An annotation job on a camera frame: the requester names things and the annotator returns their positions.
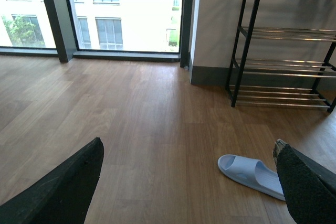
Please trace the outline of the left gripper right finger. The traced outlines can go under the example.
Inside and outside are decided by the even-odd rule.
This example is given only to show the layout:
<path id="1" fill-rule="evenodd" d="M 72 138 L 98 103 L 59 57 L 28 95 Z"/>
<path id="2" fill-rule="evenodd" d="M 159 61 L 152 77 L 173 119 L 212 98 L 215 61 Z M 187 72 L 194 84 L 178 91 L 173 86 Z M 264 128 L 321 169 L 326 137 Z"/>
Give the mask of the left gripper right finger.
<path id="1" fill-rule="evenodd" d="M 335 223 L 335 173 L 285 141 L 273 157 L 288 211 L 296 223 Z"/>

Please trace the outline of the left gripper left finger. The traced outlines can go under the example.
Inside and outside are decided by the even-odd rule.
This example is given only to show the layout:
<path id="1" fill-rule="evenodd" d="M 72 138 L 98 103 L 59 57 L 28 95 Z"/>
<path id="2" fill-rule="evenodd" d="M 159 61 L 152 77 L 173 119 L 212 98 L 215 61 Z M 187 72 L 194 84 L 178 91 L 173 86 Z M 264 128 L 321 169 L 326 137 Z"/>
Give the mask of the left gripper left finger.
<path id="1" fill-rule="evenodd" d="M 84 223 L 103 157 L 103 143 L 96 137 L 1 205 L 1 223 Z"/>

